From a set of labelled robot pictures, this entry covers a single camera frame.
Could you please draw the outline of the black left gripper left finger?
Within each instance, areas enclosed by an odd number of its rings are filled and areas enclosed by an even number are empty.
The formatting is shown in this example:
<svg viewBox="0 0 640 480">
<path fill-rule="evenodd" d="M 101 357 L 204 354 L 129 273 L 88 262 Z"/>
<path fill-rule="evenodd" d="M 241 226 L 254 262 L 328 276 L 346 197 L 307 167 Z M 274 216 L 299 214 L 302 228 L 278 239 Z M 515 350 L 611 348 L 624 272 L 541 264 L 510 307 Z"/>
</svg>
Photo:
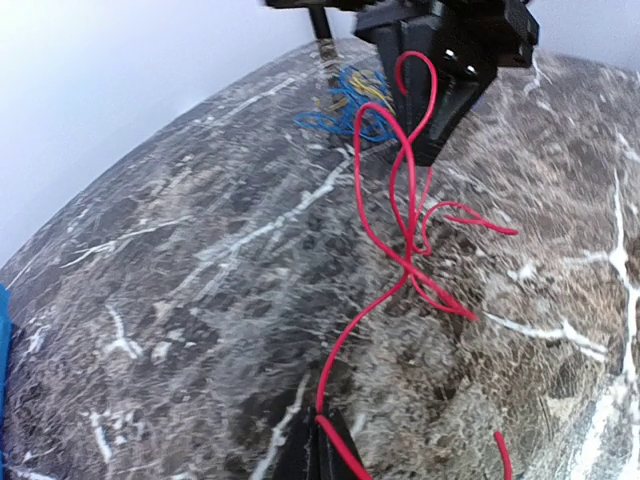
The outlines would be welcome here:
<svg viewBox="0 0 640 480">
<path fill-rule="evenodd" d="M 314 407 L 305 407 L 293 418 L 286 441 L 271 472 L 274 480 L 320 478 L 318 426 Z"/>
</svg>

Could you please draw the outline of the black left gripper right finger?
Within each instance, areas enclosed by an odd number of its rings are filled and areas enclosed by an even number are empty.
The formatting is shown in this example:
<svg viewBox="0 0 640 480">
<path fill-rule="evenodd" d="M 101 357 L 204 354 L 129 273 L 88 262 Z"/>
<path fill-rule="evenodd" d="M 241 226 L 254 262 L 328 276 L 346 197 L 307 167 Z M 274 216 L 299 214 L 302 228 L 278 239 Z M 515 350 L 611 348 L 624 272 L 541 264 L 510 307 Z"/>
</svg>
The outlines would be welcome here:
<svg viewBox="0 0 640 480">
<path fill-rule="evenodd" d="M 370 480 L 349 428 L 337 408 L 317 417 L 320 478 Z"/>
</svg>

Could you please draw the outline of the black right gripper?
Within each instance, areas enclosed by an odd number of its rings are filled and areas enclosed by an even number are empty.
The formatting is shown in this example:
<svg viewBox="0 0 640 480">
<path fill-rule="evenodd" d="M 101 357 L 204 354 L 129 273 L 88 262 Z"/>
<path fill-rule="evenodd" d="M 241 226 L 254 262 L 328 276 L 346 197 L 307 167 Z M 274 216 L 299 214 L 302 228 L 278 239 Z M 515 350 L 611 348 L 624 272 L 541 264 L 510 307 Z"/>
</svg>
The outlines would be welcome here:
<svg viewBox="0 0 640 480">
<path fill-rule="evenodd" d="M 429 16 L 440 19 L 425 19 Z M 496 62 L 478 45 L 444 47 L 445 23 L 454 37 L 479 42 Z M 415 138 L 421 166 L 433 165 L 496 78 L 496 64 L 530 67 L 539 40 L 539 24 L 527 1 L 376 1 L 357 14 L 354 35 L 372 43 L 374 31 L 404 131 L 412 133 L 433 108 Z"/>
</svg>

